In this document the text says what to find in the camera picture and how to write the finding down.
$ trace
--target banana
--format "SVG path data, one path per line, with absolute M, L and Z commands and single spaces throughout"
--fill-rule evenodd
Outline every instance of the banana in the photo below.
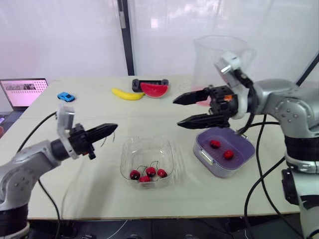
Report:
M 145 95 L 144 93 L 128 93 L 117 88 L 112 88 L 111 90 L 114 95 L 127 101 L 137 101 Z

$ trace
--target transparent jug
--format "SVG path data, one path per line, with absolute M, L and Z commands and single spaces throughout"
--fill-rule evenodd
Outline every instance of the transparent jug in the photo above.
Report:
M 248 46 L 248 43 L 232 36 L 209 35 L 194 40 L 196 50 L 196 62 L 191 84 L 192 91 L 202 90 L 208 85 L 222 86 L 226 83 L 222 80 L 214 64 L 220 57 L 230 51 L 241 58 L 241 69 L 247 70 L 256 55 L 256 51 Z M 207 101 L 198 102 L 199 105 L 209 106 Z

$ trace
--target toy car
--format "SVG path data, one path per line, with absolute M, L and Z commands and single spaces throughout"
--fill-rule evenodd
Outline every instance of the toy car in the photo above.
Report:
M 71 102 L 75 100 L 75 97 L 67 92 L 61 92 L 60 94 L 58 94 L 58 99 L 64 100 L 66 102 Z

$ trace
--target watermelon slice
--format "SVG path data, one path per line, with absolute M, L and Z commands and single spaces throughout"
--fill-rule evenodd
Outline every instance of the watermelon slice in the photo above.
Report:
M 166 94 L 166 92 L 168 91 L 168 86 L 141 83 L 141 89 L 145 93 L 145 95 L 152 98 L 159 98 Z

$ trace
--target white curtain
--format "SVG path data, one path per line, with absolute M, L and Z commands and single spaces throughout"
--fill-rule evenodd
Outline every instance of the white curtain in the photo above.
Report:
M 296 81 L 319 50 L 318 9 L 318 0 L 130 0 L 136 75 L 190 74 L 192 40 L 218 34 L 257 50 L 255 81 Z
M 0 78 L 127 75 L 116 0 L 1 0 Z

